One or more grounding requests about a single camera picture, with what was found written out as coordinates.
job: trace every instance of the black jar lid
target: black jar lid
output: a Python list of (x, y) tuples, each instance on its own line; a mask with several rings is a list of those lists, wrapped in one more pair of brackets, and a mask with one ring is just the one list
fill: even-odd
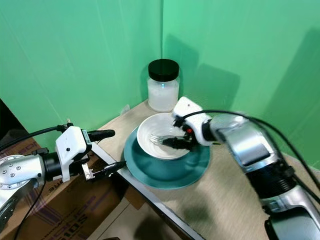
[(157, 59), (149, 63), (149, 76), (158, 82), (175, 80), (179, 75), (179, 65), (170, 59)]

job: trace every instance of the teal plate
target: teal plate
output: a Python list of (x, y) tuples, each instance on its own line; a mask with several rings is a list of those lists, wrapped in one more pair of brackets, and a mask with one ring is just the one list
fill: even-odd
[(124, 159), (132, 175), (157, 189), (179, 189), (199, 180), (208, 168), (210, 148), (199, 146), (176, 160), (160, 160), (145, 153), (137, 141), (136, 128), (126, 140)]

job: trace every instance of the wooden table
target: wooden table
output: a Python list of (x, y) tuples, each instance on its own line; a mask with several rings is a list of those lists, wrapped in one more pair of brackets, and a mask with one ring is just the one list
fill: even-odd
[[(114, 160), (123, 158), (125, 142), (130, 133), (147, 117), (156, 114), (142, 102), (125, 114), (100, 128), (113, 129), (112, 138), (98, 145)], [(318, 193), (301, 164), (287, 156), (297, 175)], [(179, 218), (205, 239), (266, 240), (264, 222), (268, 218), (248, 179), (224, 145), (211, 147), (211, 160), (204, 176), (177, 190), (160, 190), (146, 186)]]

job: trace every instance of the white bowl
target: white bowl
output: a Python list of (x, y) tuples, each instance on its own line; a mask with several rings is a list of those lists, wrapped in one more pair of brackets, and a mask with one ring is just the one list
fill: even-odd
[(170, 113), (155, 114), (144, 120), (136, 134), (140, 147), (152, 157), (162, 160), (174, 160), (186, 155), (189, 152), (187, 149), (174, 149), (162, 144), (154, 144), (149, 140), (151, 134), (183, 136), (185, 132), (173, 126), (174, 120)]

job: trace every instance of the glass jar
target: glass jar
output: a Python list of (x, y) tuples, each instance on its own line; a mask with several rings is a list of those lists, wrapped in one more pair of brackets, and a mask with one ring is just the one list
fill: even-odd
[(170, 112), (178, 102), (179, 65), (170, 59), (157, 59), (148, 66), (148, 104), (159, 113)]

